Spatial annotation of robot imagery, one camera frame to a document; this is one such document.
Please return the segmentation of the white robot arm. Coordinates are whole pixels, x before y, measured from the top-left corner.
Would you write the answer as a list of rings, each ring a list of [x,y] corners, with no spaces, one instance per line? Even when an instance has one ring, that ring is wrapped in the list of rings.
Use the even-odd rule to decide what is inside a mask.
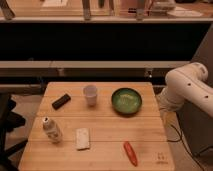
[[[193,62],[170,70],[165,76],[166,86],[156,96],[161,111],[177,111],[185,100],[213,117],[213,87],[205,81],[206,66]]]

